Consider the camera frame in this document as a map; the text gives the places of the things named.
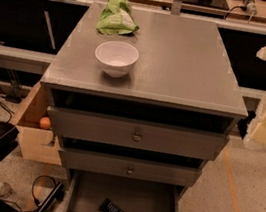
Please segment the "blue rxbar wrapper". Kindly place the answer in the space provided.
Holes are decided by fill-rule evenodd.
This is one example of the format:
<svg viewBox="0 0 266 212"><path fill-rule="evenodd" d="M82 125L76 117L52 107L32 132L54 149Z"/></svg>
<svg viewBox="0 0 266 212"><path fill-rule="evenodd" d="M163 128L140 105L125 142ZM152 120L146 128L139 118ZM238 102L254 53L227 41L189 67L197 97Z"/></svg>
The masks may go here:
<svg viewBox="0 0 266 212"><path fill-rule="evenodd" d="M99 211L102 212L124 212L117 207L116 204L110 201L109 198L106 198L99 207Z"/></svg>

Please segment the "top grey drawer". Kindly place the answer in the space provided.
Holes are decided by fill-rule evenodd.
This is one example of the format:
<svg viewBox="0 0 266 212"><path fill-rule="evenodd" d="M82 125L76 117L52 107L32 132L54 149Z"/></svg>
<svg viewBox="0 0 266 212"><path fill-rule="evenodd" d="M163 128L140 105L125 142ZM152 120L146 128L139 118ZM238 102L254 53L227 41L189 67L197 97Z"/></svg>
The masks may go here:
<svg viewBox="0 0 266 212"><path fill-rule="evenodd" d="M227 145L225 135L123 120L57 107L47 108L57 135L67 138L214 160Z"/></svg>

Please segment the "grey drawer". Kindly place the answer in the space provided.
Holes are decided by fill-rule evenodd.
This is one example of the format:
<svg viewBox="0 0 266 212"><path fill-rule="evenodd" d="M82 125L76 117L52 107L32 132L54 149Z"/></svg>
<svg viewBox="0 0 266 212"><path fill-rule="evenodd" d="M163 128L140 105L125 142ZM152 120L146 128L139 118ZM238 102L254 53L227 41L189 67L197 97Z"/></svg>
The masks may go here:
<svg viewBox="0 0 266 212"><path fill-rule="evenodd" d="M78 149L58 151L66 168L130 177L184 187L191 187L202 174L200 170L168 163L156 163Z"/></svg>
<svg viewBox="0 0 266 212"><path fill-rule="evenodd" d="M102 212L106 198L124 212L178 212L172 185L77 171L64 200L64 212Z"/></svg>
<svg viewBox="0 0 266 212"><path fill-rule="evenodd" d="M47 108L57 135L67 138L214 160L227 145L225 135L123 120L57 107Z"/></svg>

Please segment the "middle grey drawer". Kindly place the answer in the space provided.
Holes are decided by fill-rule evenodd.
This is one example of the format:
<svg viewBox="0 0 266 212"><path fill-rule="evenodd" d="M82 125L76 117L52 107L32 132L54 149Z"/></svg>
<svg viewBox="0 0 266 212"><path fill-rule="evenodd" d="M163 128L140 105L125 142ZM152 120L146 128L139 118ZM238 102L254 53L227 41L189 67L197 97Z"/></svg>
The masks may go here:
<svg viewBox="0 0 266 212"><path fill-rule="evenodd" d="M184 187L191 187L202 174L200 170L168 163L156 163L78 149L58 151L66 168L130 177Z"/></svg>

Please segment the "grey drawer cabinet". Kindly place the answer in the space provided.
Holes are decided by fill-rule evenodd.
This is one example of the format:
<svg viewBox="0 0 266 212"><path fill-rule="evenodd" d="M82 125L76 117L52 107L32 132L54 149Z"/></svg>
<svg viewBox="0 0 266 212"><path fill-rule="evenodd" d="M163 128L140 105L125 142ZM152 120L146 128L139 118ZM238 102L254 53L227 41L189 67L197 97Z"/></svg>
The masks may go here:
<svg viewBox="0 0 266 212"><path fill-rule="evenodd" d="M49 107L226 137L246 117L244 99L214 23L135 9L137 32L104 35L96 29L103 9L101 3L87 9L44 73L41 82ZM123 77L108 76L98 66L96 48L108 41L129 43L139 52L135 66ZM55 134L59 150L126 156L201 172L210 161Z"/></svg>

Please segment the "bottom grey drawer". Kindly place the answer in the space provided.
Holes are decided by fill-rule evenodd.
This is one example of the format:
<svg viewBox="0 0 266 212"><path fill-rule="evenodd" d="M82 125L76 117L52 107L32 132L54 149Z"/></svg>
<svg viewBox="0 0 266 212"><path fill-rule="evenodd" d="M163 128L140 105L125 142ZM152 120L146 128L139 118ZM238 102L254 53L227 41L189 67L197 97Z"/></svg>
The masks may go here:
<svg viewBox="0 0 266 212"><path fill-rule="evenodd" d="M106 198L124 212L178 212L172 185L77 171L64 200L64 212L102 212Z"/></svg>

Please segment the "white bowl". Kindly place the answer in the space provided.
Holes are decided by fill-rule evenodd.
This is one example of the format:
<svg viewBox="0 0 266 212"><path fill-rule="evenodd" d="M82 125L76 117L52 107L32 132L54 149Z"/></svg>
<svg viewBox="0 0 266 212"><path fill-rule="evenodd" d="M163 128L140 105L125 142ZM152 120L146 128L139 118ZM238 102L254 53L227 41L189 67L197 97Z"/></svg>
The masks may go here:
<svg viewBox="0 0 266 212"><path fill-rule="evenodd" d="M108 41L96 48L95 56L104 73L119 78L131 72L138 61L139 52L129 43Z"/></svg>

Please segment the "green snack bag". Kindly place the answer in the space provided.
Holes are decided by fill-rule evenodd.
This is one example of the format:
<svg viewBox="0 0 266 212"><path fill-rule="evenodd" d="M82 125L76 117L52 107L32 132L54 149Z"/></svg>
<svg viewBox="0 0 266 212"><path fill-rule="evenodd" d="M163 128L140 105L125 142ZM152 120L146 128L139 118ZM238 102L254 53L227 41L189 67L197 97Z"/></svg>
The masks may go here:
<svg viewBox="0 0 266 212"><path fill-rule="evenodd" d="M108 0L102 11L96 29L106 35L127 35L139 30L132 17L131 3L128 0Z"/></svg>

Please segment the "orange ball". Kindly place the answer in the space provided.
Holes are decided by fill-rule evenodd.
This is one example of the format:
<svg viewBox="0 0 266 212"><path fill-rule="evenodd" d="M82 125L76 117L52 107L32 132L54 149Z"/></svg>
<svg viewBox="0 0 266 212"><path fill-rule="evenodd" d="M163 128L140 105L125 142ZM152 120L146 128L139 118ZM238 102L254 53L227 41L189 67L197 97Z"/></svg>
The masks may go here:
<svg viewBox="0 0 266 212"><path fill-rule="evenodd" d="M51 127L50 119L49 117L42 117L39 120L39 127L43 130L48 130Z"/></svg>

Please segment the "black power strip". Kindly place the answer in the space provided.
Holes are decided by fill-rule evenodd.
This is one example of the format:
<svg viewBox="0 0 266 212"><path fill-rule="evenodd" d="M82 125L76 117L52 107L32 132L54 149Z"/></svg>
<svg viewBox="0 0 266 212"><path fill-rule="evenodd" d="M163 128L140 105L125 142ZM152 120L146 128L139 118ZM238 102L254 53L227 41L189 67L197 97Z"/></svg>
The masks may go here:
<svg viewBox="0 0 266 212"><path fill-rule="evenodd" d="M51 191L50 194L48 194L45 201L39 206L39 209L36 212L45 212L48 210L50 205L54 201L62 201L64 199L65 192L63 191L64 185L63 183L59 182Z"/></svg>

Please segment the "light wooden box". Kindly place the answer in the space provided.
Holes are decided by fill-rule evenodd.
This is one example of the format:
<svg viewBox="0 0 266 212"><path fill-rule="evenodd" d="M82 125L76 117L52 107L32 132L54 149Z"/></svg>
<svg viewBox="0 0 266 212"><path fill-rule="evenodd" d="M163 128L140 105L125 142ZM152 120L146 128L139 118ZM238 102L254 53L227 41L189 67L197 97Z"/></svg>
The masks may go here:
<svg viewBox="0 0 266 212"><path fill-rule="evenodd" d="M41 127L49 107L45 87L38 82L22 100L13 122L19 131L19 145L24 159L60 165L59 143L49 126Z"/></svg>

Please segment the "green handled tool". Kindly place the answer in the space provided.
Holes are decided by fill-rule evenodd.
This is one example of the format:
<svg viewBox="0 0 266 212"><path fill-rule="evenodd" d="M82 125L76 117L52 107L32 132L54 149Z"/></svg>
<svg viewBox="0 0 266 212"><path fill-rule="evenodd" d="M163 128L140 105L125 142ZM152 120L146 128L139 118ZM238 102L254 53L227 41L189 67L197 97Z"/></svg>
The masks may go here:
<svg viewBox="0 0 266 212"><path fill-rule="evenodd" d="M55 44L55 38L54 38L54 34L53 34L53 28L52 28L52 23L50 20L50 14L49 14L49 7L48 7L48 0L42 0L43 3L43 8L44 8L44 15L45 15L45 20L46 20L46 26L48 28L48 33L49 33L49 37L50 37L50 43L52 46L53 50L56 50L56 44Z"/></svg>

